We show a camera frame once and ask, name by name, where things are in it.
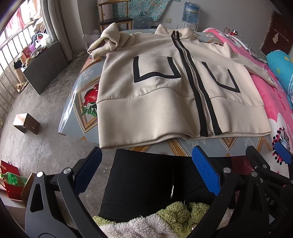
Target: bed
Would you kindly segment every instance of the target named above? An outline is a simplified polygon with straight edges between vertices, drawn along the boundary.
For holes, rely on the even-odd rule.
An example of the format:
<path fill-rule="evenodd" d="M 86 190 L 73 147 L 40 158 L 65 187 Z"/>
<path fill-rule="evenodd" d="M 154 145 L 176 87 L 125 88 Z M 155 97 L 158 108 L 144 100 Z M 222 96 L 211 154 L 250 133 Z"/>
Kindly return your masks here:
<path fill-rule="evenodd" d="M 154 31 L 154 29 L 140 30 L 142 33 L 153 33 Z M 135 33 L 139 31 L 129 30 L 126 32 Z M 221 42 L 227 42 L 235 52 L 242 54 L 267 70 L 277 83 L 277 79 L 269 70 L 268 66 L 255 60 L 235 39 L 213 28 L 208 28 L 204 32 L 213 33 Z M 92 59 L 89 56 L 86 60 L 65 104 L 58 128 L 59 134 L 99 143 L 96 97 L 104 59 L 103 57 Z M 272 128 L 270 135 L 204 140 L 173 138 L 157 144 L 132 147 L 129 149 L 148 153 L 191 156 L 192 148 L 199 145 L 209 157 L 238 156 L 238 166 L 241 161 L 240 167 L 242 169 L 239 172 L 249 173 L 252 171 L 252 168 L 243 155 L 245 155 L 246 148 L 252 145 L 263 155 L 273 171 L 288 177 L 288 165 L 274 151 L 274 143 L 281 141 L 287 150 L 292 152 L 291 138 L 293 137 L 291 128 L 293 128 L 293 112 L 287 101 L 286 93 L 279 85 L 278 89 L 275 89 L 258 76 L 251 75 L 251 77 L 264 101 L 265 110 Z"/>

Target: black chair seat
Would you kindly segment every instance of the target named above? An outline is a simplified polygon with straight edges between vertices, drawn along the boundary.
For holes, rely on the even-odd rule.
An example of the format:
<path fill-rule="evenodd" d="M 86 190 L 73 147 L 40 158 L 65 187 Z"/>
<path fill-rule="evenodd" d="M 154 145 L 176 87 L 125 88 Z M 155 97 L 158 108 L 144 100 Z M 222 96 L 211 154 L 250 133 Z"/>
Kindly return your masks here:
<path fill-rule="evenodd" d="M 122 16 L 122 17 L 114 17 L 110 19 L 106 19 L 100 22 L 100 26 L 102 25 L 107 25 L 107 24 L 112 24 L 113 22 L 123 22 L 123 21 L 133 21 L 131 17 L 127 16 Z"/>

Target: wooden chair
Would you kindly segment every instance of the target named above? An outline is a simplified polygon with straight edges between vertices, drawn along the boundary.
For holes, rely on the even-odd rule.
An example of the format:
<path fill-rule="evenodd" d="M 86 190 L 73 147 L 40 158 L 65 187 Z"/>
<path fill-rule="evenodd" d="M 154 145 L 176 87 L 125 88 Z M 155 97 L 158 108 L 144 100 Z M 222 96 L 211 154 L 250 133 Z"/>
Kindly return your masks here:
<path fill-rule="evenodd" d="M 109 26 L 113 22 L 117 23 L 118 25 L 119 24 L 126 24 L 126 29 L 132 30 L 133 19 L 131 17 L 128 17 L 128 2 L 130 2 L 130 1 L 131 0 L 108 0 L 106 2 L 98 4 L 98 6 L 101 7 L 100 8 L 101 9 L 101 19 L 100 19 L 101 20 L 101 22 L 100 22 L 101 32 L 103 32 L 103 30 L 105 29 L 106 26 Z M 118 3 L 118 2 L 126 2 L 126 16 L 114 17 L 114 18 L 104 20 L 103 5 L 113 4 L 113 3 Z"/>

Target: person's leg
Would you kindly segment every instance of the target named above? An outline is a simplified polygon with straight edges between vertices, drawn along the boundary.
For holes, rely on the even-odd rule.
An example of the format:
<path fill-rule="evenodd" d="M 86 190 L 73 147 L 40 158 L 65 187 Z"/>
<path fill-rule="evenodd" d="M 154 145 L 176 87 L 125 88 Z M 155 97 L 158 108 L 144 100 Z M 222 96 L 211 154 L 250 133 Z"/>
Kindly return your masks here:
<path fill-rule="evenodd" d="M 170 205 L 173 158 L 118 149 L 99 216 L 115 222 L 127 222 Z"/>
<path fill-rule="evenodd" d="M 231 160 L 216 158 L 222 166 L 232 168 Z M 186 205 L 191 202 L 211 205 L 215 194 L 208 191 L 191 157 L 183 157 L 174 161 L 173 201 L 182 201 Z"/>

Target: metal zipper teeth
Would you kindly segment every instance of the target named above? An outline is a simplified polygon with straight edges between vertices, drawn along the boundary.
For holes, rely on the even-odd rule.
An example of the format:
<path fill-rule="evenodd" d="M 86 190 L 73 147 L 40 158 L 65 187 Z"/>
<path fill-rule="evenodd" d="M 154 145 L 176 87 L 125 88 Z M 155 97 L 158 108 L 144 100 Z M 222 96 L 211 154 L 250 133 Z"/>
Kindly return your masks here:
<path fill-rule="evenodd" d="M 200 95 L 200 100 L 201 100 L 201 103 L 202 103 L 202 107 L 203 107 L 203 110 L 204 110 L 204 113 L 205 113 L 205 119 L 206 119 L 206 123 L 207 123 L 207 132 L 208 132 L 209 135 L 213 135 L 214 133 L 213 133 L 213 131 L 211 129 L 211 124 L 210 124 L 210 119 L 209 119 L 209 117 L 210 117 L 209 116 L 209 111 L 207 109 L 207 105 L 206 105 L 206 102 L 205 102 L 205 98 L 202 95 L 201 90 L 199 89 L 199 86 L 198 86 L 198 83 L 197 83 L 197 80 L 196 80 L 196 77 L 195 77 L 195 74 L 194 74 L 194 69 L 193 69 L 192 65 L 190 64 L 190 62 L 189 62 L 189 60 L 187 58 L 187 52 L 186 52 L 186 50 L 184 48 L 182 48 L 180 46 L 180 44 L 177 42 L 176 35 L 175 35 L 174 38 L 175 38 L 175 41 L 176 41 L 176 44 L 178 45 L 178 47 L 180 49 L 182 49 L 183 52 L 184 52 L 184 58 L 185 58 L 185 61 L 187 62 L 188 66 L 189 66 L 189 68 L 191 70 L 191 74 L 192 74 L 194 86 L 195 86 L 196 90 L 198 91 L 198 93 Z"/>

